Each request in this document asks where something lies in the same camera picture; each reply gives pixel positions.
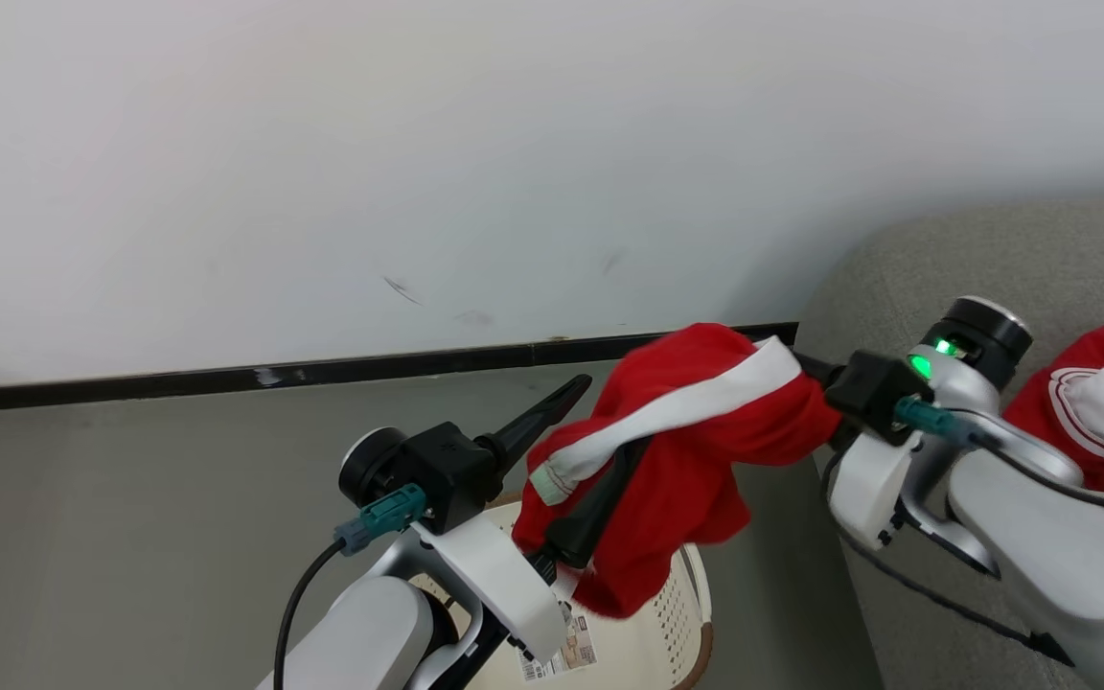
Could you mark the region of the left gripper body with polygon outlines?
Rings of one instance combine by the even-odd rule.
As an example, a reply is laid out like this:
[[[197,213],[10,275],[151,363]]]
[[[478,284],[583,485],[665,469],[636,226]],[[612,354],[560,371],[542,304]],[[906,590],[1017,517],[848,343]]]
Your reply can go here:
[[[393,427],[351,446],[340,490],[359,514],[340,553],[394,537],[337,599],[340,664],[485,664],[502,643],[548,659],[564,620],[541,558],[529,558],[485,512],[507,473],[456,426]]]

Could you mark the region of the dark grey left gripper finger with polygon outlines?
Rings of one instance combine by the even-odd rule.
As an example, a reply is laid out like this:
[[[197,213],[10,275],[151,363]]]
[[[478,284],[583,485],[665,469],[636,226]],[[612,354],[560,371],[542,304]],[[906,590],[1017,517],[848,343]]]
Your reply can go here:
[[[509,473],[548,428],[558,426],[591,388],[590,375],[573,376],[505,427],[474,437],[492,460],[492,473]]]
[[[558,566],[587,567],[650,442],[652,437],[647,436],[620,446],[586,496],[578,499],[569,514],[548,524],[540,546],[542,571],[556,571]]]

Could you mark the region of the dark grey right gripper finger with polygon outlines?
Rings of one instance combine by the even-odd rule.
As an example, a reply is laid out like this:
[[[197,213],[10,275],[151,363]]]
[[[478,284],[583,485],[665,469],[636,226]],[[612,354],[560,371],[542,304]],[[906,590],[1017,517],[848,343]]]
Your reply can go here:
[[[797,359],[798,365],[802,367],[803,373],[810,376],[811,380],[818,381],[820,388],[832,388],[846,368],[846,365],[837,365],[813,355],[805,355],[800,351],[793,351],[793,355]]]

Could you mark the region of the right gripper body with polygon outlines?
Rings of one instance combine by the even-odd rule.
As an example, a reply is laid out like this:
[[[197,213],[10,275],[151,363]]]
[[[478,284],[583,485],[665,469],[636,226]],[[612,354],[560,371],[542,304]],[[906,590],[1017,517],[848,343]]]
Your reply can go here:
[[[1000,395],[1030,348],[1025,323],[998,302],[963,296],[906,355],[856,351],[825,399],[853,440],[837,442],[828,505],[846,537],[877,550],[911,527],[948,553],[978,553],[981,542],[958,519],[937,514],[928,497],[965,448],[895,418],[901,399],[999,414]]]

